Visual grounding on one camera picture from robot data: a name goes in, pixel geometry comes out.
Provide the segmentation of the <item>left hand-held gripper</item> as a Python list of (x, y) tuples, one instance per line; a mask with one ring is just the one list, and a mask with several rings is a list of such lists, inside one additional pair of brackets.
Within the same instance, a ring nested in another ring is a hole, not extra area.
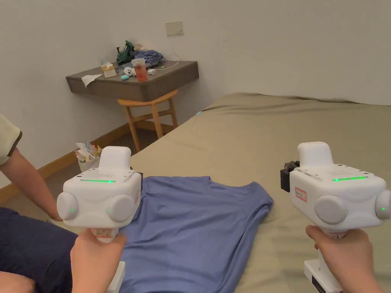
[[(65, 225), (81, 228), (82, 232), (91, 229), (104, 243), (124, 234), (123, 228), (138, 216), (142, 198), (143, 177), (132, 169), (130, 158), (128, 147), (107, 146), (101, 152), (97, 167), (91, 167), (63, 184), (63, 191), (57, 198), (57, 210)], [(124, 246), (106, 293), (130, 292), (130, 280), (140, 268), (138, 259)]]

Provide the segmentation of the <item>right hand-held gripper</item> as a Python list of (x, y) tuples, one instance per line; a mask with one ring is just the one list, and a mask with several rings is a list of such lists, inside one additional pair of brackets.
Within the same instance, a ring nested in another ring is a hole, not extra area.
[(280, 170), (281, 189), (324, 233), (342, 238), (349, 230), (380, 226), (390, 218), (384, 179), (334, 163), (327, 143), (305, 142), (297, 150), (299, 160)]

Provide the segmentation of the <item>person's right hand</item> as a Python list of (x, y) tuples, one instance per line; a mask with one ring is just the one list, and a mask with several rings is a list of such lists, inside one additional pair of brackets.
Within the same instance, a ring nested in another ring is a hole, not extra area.
[(315, 242), (332, 275), (345, 293), (382, 293), (374, 272), (373, 245), (368, 234), (350, 230), (341, 239), (332, 238), (309, 225), (307, 235)]

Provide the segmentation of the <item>person's left hand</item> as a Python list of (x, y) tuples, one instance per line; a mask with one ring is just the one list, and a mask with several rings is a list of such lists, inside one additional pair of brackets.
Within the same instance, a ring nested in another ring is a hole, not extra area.
[(126, 236), (118, 234), (111, 242), (99, 241), (85, 229), (70, 252), (72, 292), (105, 293), (117, 271)]

